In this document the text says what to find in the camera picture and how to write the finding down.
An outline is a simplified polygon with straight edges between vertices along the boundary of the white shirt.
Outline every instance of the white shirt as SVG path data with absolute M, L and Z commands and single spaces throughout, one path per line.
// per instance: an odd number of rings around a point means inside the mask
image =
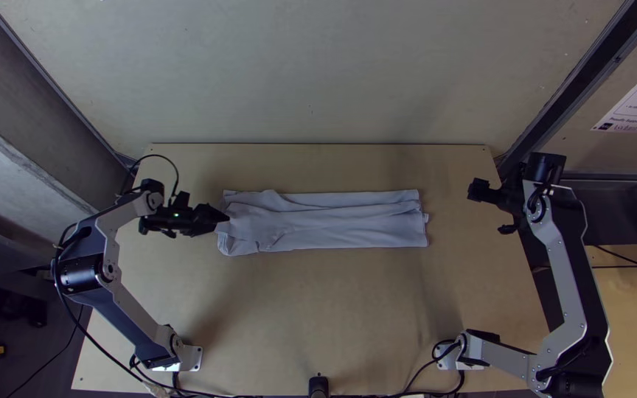
M 226 256 L 307 248 L 426 247 L 420 194 L 390 192 L 279 194 L 224 191 L 217 248 Z

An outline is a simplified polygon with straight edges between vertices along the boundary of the garment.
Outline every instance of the garment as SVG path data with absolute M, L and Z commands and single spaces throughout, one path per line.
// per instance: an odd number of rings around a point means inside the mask
M 226 256 L 307 248 L 426 247 L 420 194 L 223 192 L 217 248 Z

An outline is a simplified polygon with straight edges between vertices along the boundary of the floor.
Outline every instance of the floor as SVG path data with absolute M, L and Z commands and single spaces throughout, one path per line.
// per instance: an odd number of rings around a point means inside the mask
M 0 305 L 1 303 L 6 303 L 5 305 L 8 307 L 15 307 L 15 303 L 11 304 L 0 297 Z M 64 347 L 70 338 L 72 324 L 63 312 L 63 308 L 56 301 L 49 303 L 47 308 L 48 324 L 42 328 L 30 325 L 26 316 L 16 318 L 15 315 L 11 314 L 7 317 L 0 314 L 0 343 L 7 345 L 7 355 L 0 359 L 0 398 L 7 397 L 34 370 Z M 76 306 L 72 309 L 74 313 L 79 313 L 79 307 Z M 90 313 L 89 308 L 83 309 L 80 317 L 83 324 L 87 324 Z M 12 398 L 134 398 L 149 396 L 148 394 L 71 390 L 70 385 L 82 343 L 83 336 L 80 333 L 75 333 L 71 346 L 51 365 L 17 391 Z M 464 393 L 459 396 L 461 398 L 536 397 L 527 390 Z

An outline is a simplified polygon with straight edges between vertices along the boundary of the beige wall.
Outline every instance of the beige wall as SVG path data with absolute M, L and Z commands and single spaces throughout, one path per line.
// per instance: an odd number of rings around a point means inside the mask
M 622 0 L 0 0 L 111 145 L 506 150 Z
M 637 47 L 543 148 L 581 172 L 637 173 L 637 133 L 589 131 L 637 83 Z

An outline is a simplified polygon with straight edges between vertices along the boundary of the wall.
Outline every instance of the wall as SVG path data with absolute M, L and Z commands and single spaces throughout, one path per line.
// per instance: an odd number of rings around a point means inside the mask
M 57 242 L 95 209 L 0 137 L 0 217 Z
M 124 168 L 1 27 L 0 137 L 93 207 L 114 201 Z
M 577 172 L 637 174 L 637 133 L 589 131 L 637 83 L 637 47 L 544 146 Z
M 110 144 L 478 143 L 537 115 L 622 0 L 0 0 Z

